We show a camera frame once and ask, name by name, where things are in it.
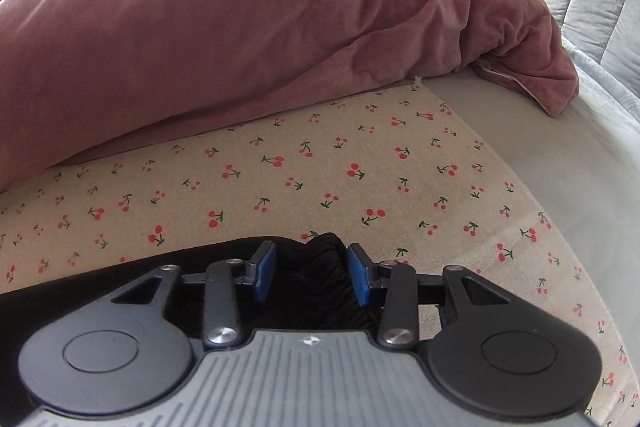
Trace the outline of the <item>pink duvet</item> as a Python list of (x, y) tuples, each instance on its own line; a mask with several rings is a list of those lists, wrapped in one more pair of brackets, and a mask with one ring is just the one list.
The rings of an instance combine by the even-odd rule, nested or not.
[(3, 0), (1, 185), (468, 66), (579, 91), (544, 0)]

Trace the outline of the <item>cherry print cloth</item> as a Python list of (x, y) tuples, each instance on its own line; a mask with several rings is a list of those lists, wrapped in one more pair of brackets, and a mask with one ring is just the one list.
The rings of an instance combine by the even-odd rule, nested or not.
[(637, 425), (639, 355), (587, 269), (423, 82), (52, 168), (1, 197), (1, 289), (243, 236), (331, 232), (423, 272), (466, 265), (575, 325), (603, 357), (589, 414)]

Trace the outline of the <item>light blue bed sheet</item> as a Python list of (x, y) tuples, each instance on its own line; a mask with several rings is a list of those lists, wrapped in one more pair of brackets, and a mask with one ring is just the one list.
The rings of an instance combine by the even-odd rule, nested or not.
[(548, 211), (639, 354), (639, 102), (574, 44), (579, 94), (556, 118), (471, 69), (424, 80)]

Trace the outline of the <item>black pants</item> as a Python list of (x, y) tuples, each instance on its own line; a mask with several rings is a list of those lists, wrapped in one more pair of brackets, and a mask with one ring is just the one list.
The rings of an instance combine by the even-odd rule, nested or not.
[(237, 239), (72, 275), (1, 298), (2, 424), (40, 407), (118, 416), (170, 395), (209, 350), (207, 267), (248, 260), (265, 241), (277, 246), (276, 272), (264, 303), (238, 297), (245, 339), (257, 329), (376, 331), (378, 314), (358, 305), (346, 246), (332, 234)]

